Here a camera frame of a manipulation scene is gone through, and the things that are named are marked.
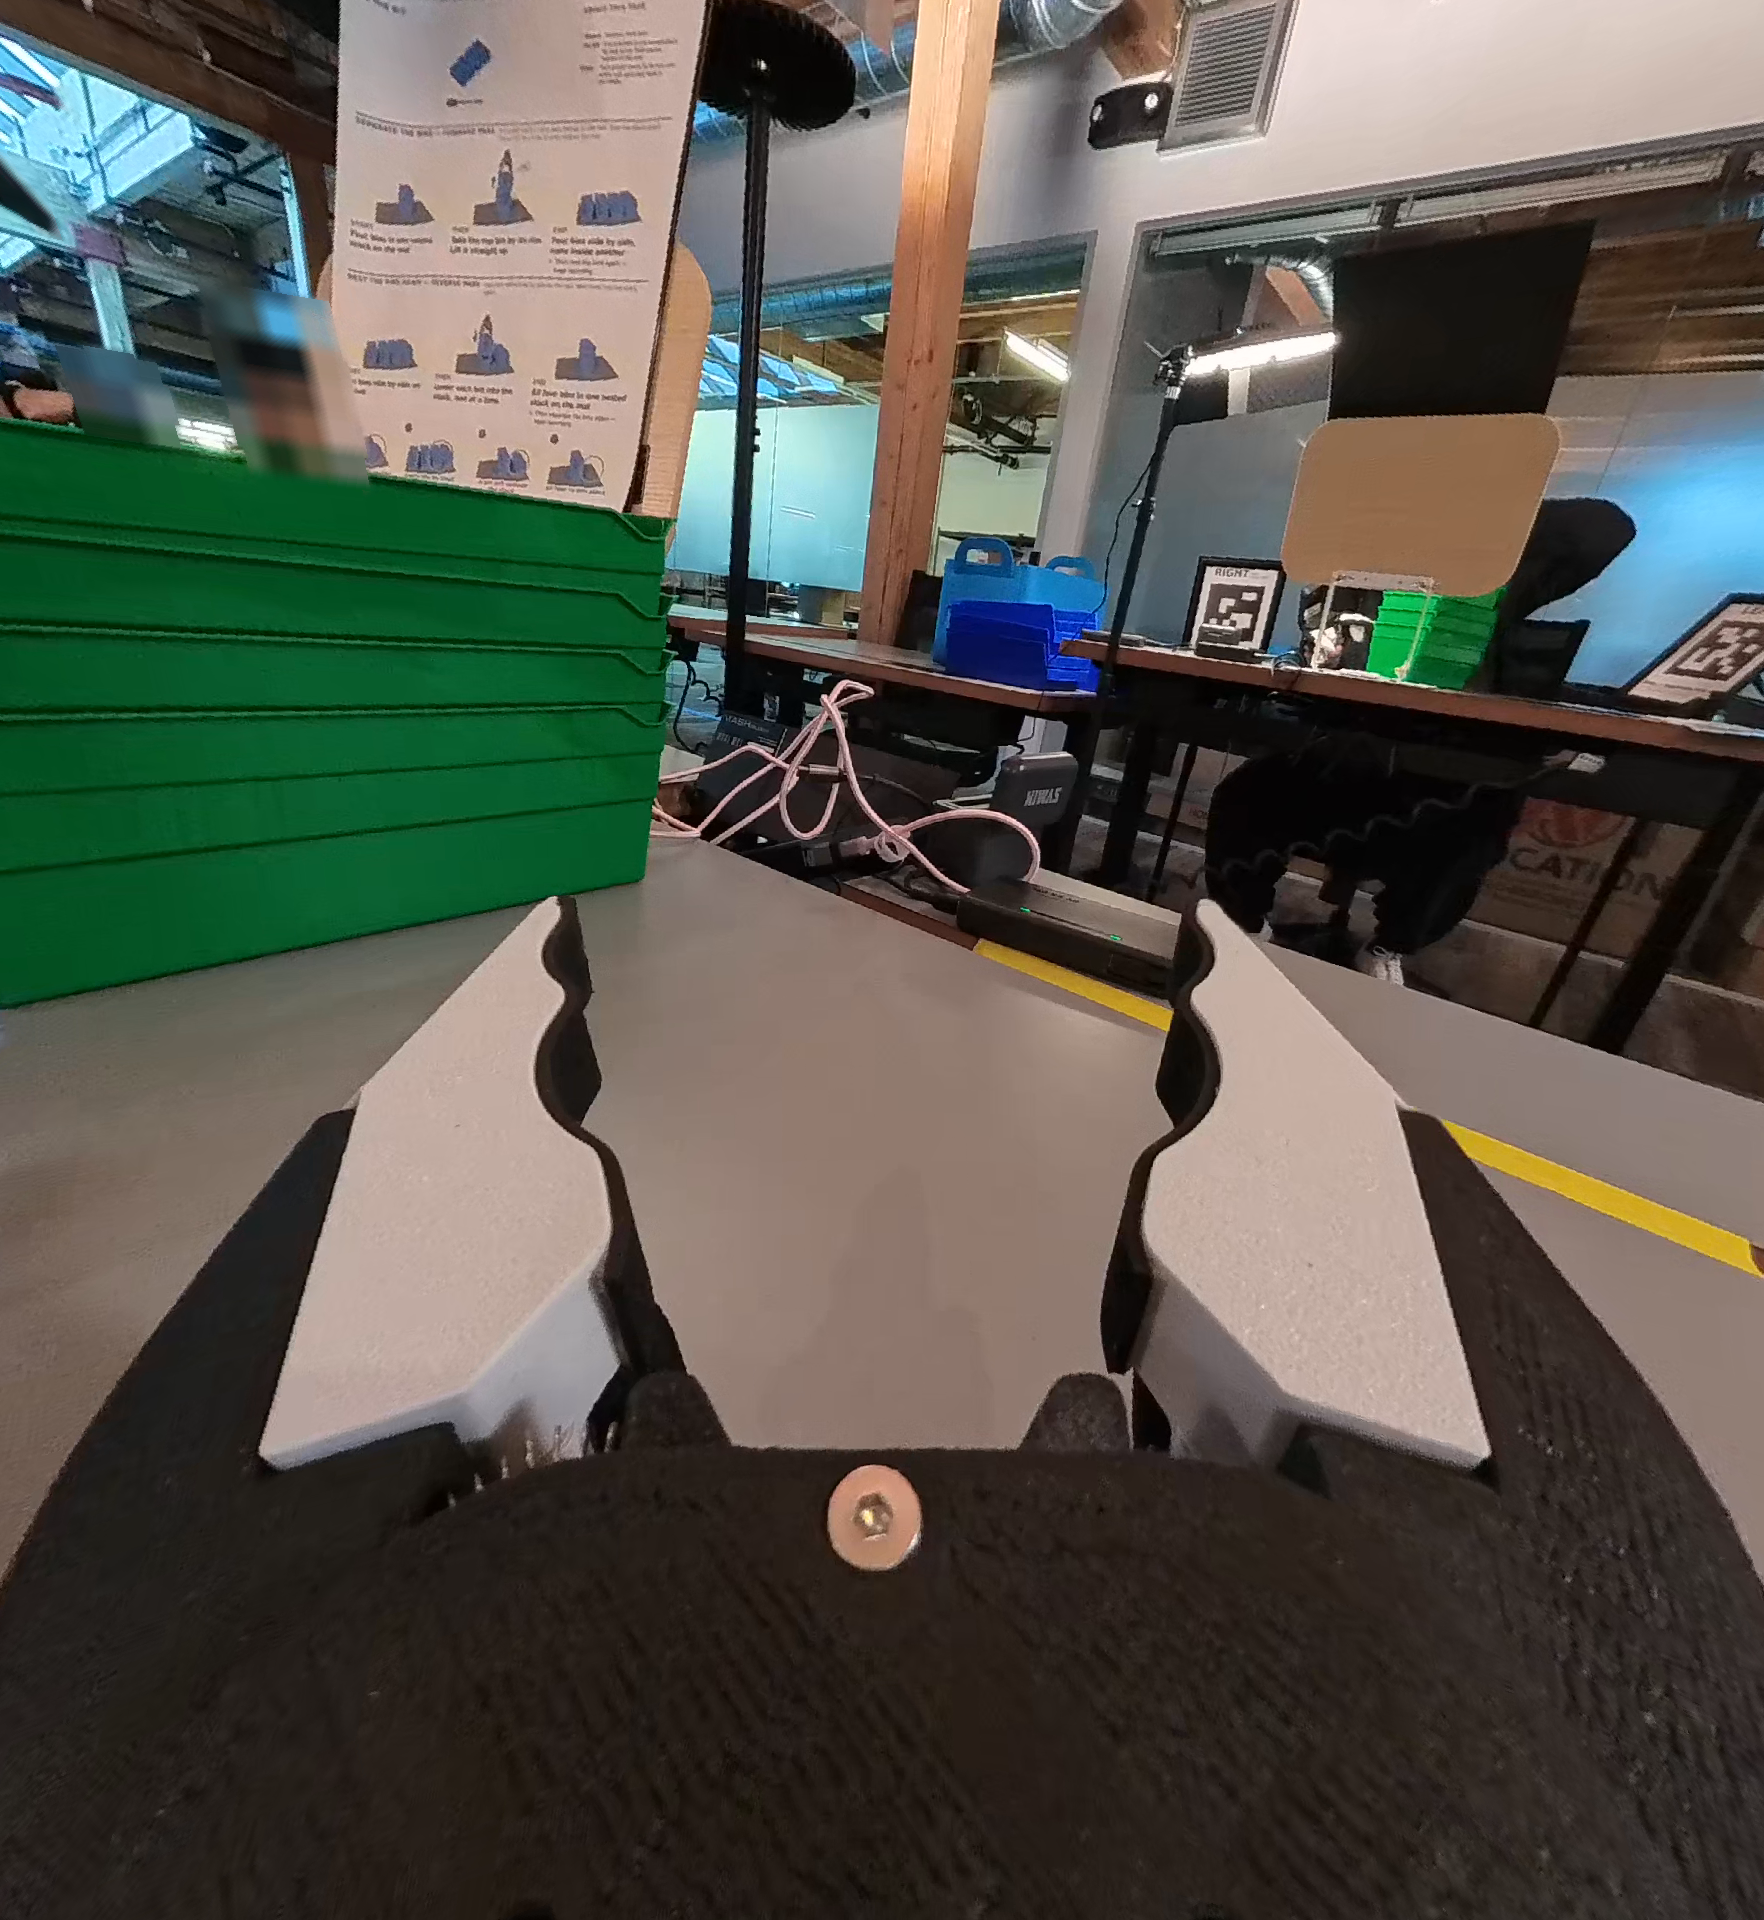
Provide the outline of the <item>instruction poster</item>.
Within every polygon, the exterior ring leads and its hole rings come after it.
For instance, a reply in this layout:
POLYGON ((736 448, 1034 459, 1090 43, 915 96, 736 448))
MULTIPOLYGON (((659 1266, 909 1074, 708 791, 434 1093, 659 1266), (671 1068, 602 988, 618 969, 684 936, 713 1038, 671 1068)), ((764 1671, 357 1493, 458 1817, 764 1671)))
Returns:
POLYGON ((339 6, 331 308, 373 471, 630 507, 708 15, 339 6))

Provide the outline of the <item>tan board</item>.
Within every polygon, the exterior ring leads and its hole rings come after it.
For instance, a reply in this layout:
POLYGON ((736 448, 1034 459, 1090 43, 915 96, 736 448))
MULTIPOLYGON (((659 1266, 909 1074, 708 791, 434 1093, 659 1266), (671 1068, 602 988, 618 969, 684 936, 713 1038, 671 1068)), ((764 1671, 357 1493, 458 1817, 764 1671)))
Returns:
POLYGON ((1310 586, 1504 589, 1560 449, 1541 414, 1327 419, 1302 448, 1279 558, 1310 586))

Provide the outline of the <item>green plastic bin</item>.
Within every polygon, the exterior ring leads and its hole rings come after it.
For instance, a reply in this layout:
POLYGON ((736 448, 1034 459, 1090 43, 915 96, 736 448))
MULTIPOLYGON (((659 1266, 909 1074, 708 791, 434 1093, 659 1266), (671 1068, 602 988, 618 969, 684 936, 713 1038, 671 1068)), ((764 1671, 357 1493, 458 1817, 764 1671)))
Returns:
POLYGON ((0 1008, 639 881, 666 548, 0 419, 0 1008))

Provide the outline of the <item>grey metal vent grille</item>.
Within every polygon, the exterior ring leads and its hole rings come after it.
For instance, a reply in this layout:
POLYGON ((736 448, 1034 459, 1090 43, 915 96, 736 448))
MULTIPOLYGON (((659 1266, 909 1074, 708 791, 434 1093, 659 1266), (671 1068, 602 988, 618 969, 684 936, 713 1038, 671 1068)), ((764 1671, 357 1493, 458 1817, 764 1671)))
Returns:
POLYGON ((1157 151, 1268 131, 1296 18, 1294 2, 1205 2, 1184 12, 1157 151))

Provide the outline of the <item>black power bank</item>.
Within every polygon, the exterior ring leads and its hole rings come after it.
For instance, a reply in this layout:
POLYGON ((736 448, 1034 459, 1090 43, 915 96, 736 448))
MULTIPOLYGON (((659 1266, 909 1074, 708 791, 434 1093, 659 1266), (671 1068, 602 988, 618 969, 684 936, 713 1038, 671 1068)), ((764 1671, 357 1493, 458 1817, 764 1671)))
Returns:
POLYGON ((977 941, 1150 996, 1168 995, 1180 921, 1165 907, 1042 874, 969 891, 955 920, 977 941))

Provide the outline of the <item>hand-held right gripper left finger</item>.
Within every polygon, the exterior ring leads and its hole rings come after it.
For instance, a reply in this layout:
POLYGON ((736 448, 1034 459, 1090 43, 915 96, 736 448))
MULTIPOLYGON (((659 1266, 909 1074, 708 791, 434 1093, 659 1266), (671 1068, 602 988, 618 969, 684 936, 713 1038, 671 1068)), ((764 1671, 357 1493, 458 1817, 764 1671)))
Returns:
POLYGON ((362 1091, 260 1456, 450 1428, 503 1469, 606 1453, 684 1362, 614 1149, 577 899, 538 902, 362 1091))

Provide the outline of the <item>black floor lamp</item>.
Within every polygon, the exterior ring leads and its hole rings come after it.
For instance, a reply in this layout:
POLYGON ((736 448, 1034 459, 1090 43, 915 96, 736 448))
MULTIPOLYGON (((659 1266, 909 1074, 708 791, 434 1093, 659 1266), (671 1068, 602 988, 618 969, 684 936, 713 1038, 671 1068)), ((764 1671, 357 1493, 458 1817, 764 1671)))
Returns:
POLYGON ((853 107, 848 44, 817 18, 775 2, 712 6, 700 101, 746 133, 736 401, 722 710, 748 707, 748 612, 758 448, 758 364, 764 297, 768 163, 775 130, 821 131, 853 107))

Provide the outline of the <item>black light stand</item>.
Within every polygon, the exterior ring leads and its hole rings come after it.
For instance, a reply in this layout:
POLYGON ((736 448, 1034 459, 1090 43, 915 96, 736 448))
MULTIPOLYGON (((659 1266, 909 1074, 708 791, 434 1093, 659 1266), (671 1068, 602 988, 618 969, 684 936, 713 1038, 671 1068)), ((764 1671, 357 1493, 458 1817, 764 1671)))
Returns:
MULTIPOLYGON (((1096 733, 1104 735, 1110 710, 1119 697, 1121 642, 1130 627, 1136 604, 1144 552, 1157 511, 1157 487, 1165 453, 1176 431, 1190 424, 1225 419, 1230 386, 1239 376, 1300 366, 1327 356, 1334 348, 1334 331, 1327 322, 1283 327, 1242 327, 1219 333, 1198 344, 1165 348, 1157 359, 1157 421, 1150 459, 1132 490, 1132 542, 1121 579, 1111 595, 1110 626, 1099 655, 1101 676, 1098 689, 1096 733)), ((1138 714, 1127 711, 1126 758, 1118 796, 1111 807, 1104 853, 1096 866, 1096 881, 1124 891, 1136 874, 1136 846, 1148 817, 1150 788, 1157 764, 1157 733, 1138 714)))

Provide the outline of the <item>silver air duct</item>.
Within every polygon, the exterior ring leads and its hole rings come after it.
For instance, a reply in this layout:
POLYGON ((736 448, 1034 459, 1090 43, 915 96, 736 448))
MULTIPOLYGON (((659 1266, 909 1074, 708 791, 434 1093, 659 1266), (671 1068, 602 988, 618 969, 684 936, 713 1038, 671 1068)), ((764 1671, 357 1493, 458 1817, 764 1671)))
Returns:
POLYGON ((1024 56, 1065 52, 1096 36, 1126 2, 1003 2, 999 44, 1024 56))

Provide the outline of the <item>long wooden-edged desk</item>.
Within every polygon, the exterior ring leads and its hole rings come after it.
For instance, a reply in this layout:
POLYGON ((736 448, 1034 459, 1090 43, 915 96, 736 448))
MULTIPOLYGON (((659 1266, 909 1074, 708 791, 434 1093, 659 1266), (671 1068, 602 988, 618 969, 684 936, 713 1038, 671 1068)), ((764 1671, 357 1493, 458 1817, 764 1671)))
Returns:
POLYGON ((1698 833, 1667 897, 1623 963, 1585 1044, 1623 1054, 1764 802, 1764 733, 1615 707, 1405 685, 1274 660, 1219 660, 1155 644, 1069 651, 1110 676, 1106 715, 1130 728, 1104 876, 1136 856, 1163 741, 1225 753, 1306 753, 1522 793, 1698 833))
MULTIPOLYGON (((721 644, 724 663, 724 627, 716 619, 673 610, 670 632, 688 685, 698 682, 705 642, 721 644)), ((990 811, 990 791, 1003 762, 1017 755, 1060 751, 1079 761, 1079 751, 1094 742, 1094 707, 1090 694, 1045 694, 959 677, 891 646, 804 627, 751 626, 748 707, 734 715, 799 728, 788 755, 776 762, 783 813, 804 758, 824 733, 837 739, 848 781, 855 778, 855 745, 954 771, 959 791, 937 813, 900 828, 876 820, 882 874, 915 874, 925 895, 951 903, 990 883, 983 866, 993 826, 1019 831, 1037 857, 1022 881, 1065 871, 1075 834, 1073 799, 1063 822, 1039 848, 1026 828, 990 811)), ((713 730, 724 715, 721 699, 713 730)), ((675 826, 657 800, 653 831, 663 838, 709 844, 695 828, 675 826)))

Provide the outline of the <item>black panel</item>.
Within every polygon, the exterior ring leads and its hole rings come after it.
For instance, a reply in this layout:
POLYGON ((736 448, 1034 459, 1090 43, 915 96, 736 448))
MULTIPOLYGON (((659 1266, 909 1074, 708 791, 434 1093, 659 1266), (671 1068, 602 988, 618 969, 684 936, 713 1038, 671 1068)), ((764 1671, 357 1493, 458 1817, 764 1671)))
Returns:
POLYGON ((1547 414, 1592 235, 1583 221, 1336 258, 1327 419, 1547 414))

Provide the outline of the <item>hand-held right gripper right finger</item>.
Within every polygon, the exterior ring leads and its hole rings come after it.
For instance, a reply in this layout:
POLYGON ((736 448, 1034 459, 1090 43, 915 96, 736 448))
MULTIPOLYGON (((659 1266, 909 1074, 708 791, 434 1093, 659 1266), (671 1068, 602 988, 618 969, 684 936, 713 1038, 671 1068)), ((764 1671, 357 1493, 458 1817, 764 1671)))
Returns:
POLYGON ((1209 899, 1178 928, 1155 1097, 1104 1286, 1138 1445, 1273 1469, 1320 1428, 1482 1467, 1403 1104, 1209 899))

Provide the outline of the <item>framed fiducial tag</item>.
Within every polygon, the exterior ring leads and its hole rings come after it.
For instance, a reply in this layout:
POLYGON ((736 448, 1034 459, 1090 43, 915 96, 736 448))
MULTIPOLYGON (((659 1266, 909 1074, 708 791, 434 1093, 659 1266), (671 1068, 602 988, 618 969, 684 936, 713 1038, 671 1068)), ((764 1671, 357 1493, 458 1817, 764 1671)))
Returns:
POLYGON ((1204 556, 1198 562, 1184 648, 1195 655, 1268 655, 1286 573, 1279 560, 1204 556))
POLYGON ((1764 676, 1764 595, 1730 595, 1619 696, 1633 710, 1714 717, 1764 676))

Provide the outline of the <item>black zip case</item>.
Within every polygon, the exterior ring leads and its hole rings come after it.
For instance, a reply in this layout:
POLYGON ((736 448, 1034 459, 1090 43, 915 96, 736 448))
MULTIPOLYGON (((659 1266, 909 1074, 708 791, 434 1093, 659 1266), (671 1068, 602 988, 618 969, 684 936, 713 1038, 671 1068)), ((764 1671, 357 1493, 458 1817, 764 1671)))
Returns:
MULTIPOLYGON (((1003 762, 990 791, 990 811, 1009 817, 1042 846, 1063 822, 1077 784, 1079 761, 1071 753, 1022 753, 1003 762)), ((1020 833, 993 826, 983 871, 990 881, 1022 881, 1037 857, 1020 833)))

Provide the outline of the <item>stack of blue bins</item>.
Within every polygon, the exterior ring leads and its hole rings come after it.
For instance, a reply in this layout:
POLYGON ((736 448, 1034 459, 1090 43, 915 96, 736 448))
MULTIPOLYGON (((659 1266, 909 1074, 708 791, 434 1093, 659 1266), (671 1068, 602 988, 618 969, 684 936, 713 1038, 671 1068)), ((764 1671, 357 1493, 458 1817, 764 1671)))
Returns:
POLYGON ((1099 665, 1071 644, 1101 626, 1107 584, 1086 556, 1020 560, 970 537, 943 567, 931 660, 951 676, 1045 694, 1096 694, 1099 665))

